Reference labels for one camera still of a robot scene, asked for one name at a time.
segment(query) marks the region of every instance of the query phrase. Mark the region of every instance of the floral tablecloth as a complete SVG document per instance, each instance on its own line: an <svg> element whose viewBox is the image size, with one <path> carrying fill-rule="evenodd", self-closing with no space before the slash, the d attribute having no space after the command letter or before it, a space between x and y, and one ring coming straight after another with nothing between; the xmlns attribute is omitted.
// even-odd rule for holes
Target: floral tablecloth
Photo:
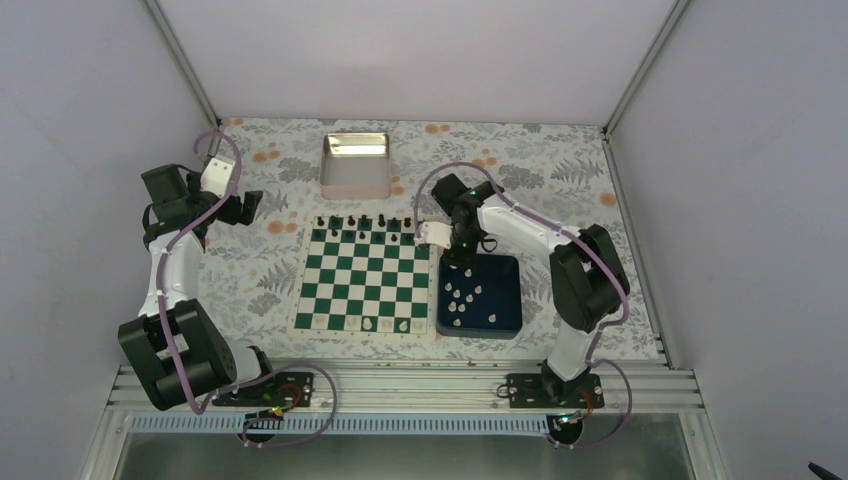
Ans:
<svg viewBox="0 0 848 480"><path fill-rule="evenodd" d="M431 343L397 344L293 340L286 334L303 219L310 211L338 208L407 215L427 173L446 162L469 161L487 168L522 204L565 224L598 223L610 231L632 285L631 317L625 325L605 331L596 356L658 357L597 127L260 118L232 118L225 127L244 156L239 190L265 192L253 225L231 227L217 222L207 238L200 297L227 338L249 341L271 357L544 358L562 321L551 298L550 275L545 264L508 242L500 242L497 253L515 255L521 262L524 317L524 327L513 340L438 335ZM327 133L339 131L388 132L391 197L329 201L321 196L322 140ZM221 142L221 153L232 155L225 142ZM455 172L466 184L481 180L473 171ZM421 208L425 218L442 218L429 197Z"/></svg>

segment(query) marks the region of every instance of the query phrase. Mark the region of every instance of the green and white chessboard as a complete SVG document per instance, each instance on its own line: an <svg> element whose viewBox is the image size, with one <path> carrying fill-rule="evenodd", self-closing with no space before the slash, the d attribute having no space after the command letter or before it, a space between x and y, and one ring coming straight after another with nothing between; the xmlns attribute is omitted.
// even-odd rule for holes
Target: green and white chessboard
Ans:
<svg viewBox="0 0 848 480"><path fill-rule="evenodd" d="M435 247L415 245L415 229L406 217L387 216L384 226L379 213L365 214L365 219L362 212L307 218L289 335L434 340Z"/></svg>

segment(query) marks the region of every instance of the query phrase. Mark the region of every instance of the silver metal tray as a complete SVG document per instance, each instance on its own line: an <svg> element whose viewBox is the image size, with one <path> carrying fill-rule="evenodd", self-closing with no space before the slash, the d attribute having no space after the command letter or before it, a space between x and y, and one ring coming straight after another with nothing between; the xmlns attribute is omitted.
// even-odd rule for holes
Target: silver metal tray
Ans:
<svg viewBox="0 0 848 480"><path fill-rule="evenodd" d="M389 135L325 136L319 183L321 194L330 200L387 198L391 194Z"/></svg>

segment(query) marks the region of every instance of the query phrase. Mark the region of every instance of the black mounting plate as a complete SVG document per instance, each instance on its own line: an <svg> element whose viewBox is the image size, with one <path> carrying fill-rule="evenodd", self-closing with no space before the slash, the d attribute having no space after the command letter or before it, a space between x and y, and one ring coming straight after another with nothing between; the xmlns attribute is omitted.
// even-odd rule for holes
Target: black mounting plate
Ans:
<svg viewBox="0 0 848 480"><path fill-rule="evenodd" d="M216 407L276 407L286 406L293 400L294 389L282 388L297 385L303 392L295 407L308 407L312 399L314 375L309 372L283 372L252 387L240 388L238 393L228 393L212 400Z"/></svg>
<svg viewBox="0 0 848 480"><path fill-rule="evenodd" d="M510 392L509 408L586 408L586 399L583 398L580 390L589 394L593 408L604 406L601 378L591 373L586 375L580 387L562 403L554 402L548 397L542 388L542 375L539 373L510 373L506 376L506 387Z"/></svg>

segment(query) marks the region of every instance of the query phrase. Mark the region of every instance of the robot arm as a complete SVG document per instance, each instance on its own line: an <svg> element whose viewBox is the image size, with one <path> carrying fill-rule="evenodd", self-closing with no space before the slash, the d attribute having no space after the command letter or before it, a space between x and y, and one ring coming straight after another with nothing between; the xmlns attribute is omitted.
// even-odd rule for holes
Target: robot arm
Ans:
<svg viewBox="0 0 848 480"><path fill-rule="evenodd" d="M478 244L492 234L509 240L548 264L554 306L563 322L554 348L542 367L543 383L554 399L572 393L589 373L586 355L601 319L615 312L621 304L607 276L559 231L551 230L504 203L488 182L469 189L456 175L448 175L436 183L432 194L451 217L451 225L424 222L420 228L422 241L445 248L444 258L448 263L473 265ZM613 272L625 294L630 293L630 284L605 229L598 225L585 230L562 228L589 245Z"/></svg>
<svg viewBox="0 0 848 480"><path fill-rule="evenodd" d="M152 203L145 209L142 224L144 243L152 268L147 296L138 318L121 325L118 340L151 403L160 410L186 401L174 361L167 351L159 320L156 275L160 257L174 237L207 212L226 192L233 164L212 158L203 173L189 171L185 179L177 165L165 165L142 174ZM227 342L197 300L200 260L209 225L216 219L230 225L253 222L262 192L247 192L244 202L232 196L206 221L183 236L171 249L165 264L162 294L172 333L182 335L187 349L180 358L195 395L252 380L270 371L270 362L254 346ZM149 211L157 222L151 224Z"/></svg>

